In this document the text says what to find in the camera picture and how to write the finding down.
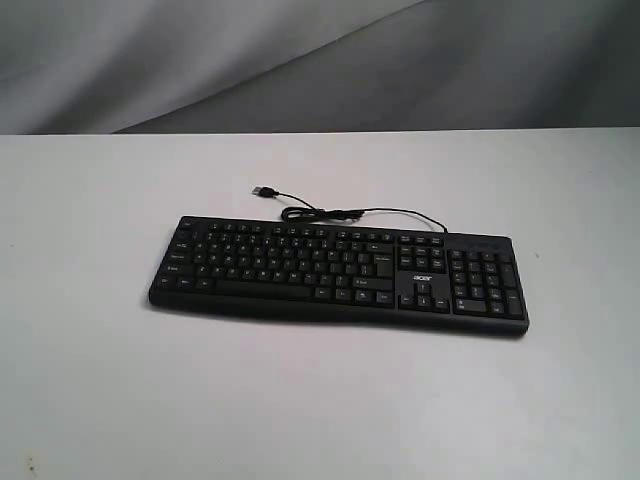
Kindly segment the black Acer keyboard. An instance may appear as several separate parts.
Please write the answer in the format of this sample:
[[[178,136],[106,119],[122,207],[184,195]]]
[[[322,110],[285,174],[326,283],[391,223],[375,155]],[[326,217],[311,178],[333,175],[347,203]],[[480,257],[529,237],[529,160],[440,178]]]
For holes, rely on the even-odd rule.
[[[529,327],[512,241],[463,233],[186,216],[148,298],[294,323],[499,336]]]

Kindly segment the grey backdrop cloth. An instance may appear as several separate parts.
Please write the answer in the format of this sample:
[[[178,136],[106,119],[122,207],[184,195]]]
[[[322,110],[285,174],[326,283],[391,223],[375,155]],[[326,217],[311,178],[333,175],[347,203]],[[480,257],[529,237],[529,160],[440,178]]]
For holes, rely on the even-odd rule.
[[[622,127],[635,1],[5,1],[5,134]]]

